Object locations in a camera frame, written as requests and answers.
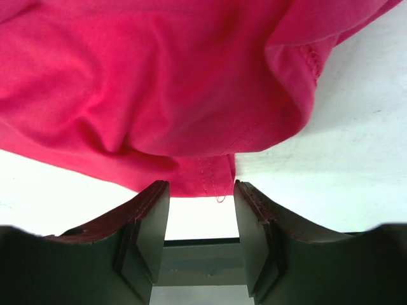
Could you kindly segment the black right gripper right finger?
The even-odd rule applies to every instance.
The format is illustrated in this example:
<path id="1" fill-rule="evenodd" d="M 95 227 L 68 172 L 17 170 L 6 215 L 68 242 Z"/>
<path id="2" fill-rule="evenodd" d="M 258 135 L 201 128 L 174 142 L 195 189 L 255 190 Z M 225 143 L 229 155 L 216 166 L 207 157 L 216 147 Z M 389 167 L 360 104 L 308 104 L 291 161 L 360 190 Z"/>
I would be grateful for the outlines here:
<path id="1" fill-rule="evenodd" d="M 256 304 L 405 304 L 406 225 L 345 234 L 236 181 L 248 294 Z"/>

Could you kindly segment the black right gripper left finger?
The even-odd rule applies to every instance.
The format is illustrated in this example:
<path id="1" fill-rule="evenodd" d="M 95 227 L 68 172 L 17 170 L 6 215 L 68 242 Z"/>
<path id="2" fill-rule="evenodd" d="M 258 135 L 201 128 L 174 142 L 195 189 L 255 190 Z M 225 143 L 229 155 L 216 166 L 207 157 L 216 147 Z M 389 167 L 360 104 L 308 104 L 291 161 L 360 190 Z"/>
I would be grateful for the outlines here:
<path id="1" fill-rule="evenodd" d="M 2 304 L 148 304 L 158 281 L 169 183 L 59 236 L 1 227 Z"/>

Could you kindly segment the pink t-shirt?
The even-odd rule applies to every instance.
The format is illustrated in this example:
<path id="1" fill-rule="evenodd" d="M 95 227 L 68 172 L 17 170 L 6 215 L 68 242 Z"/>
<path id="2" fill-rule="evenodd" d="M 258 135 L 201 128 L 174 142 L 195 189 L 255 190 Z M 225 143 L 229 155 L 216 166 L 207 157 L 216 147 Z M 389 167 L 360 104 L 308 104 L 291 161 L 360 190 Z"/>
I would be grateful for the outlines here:
<path id="1" fill-rule="evenodd" d="M 141 192 L 233 192 L 333 48 L 396 1 L 2 1 L 1 149 Z"/>

